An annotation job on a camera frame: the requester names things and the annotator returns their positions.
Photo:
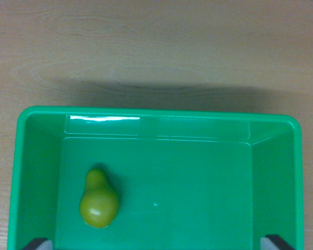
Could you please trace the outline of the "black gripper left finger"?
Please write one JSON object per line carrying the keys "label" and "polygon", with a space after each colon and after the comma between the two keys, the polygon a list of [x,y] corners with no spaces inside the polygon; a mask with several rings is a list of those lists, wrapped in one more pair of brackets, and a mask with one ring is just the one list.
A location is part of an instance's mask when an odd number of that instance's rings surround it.
{"label": "black gripper left finger", "polygon": [[52,250],[53,242],[47,238],[34,238],[22,250]]}

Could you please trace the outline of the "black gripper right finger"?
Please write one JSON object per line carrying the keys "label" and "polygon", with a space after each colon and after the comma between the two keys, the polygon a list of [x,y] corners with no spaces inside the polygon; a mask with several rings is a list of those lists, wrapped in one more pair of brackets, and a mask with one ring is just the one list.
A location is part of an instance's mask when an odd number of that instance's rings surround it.
{"label": "black gripper right finger", "polygon": [[260,239],[260,250],[295,250],[277,234],[267,234]]}

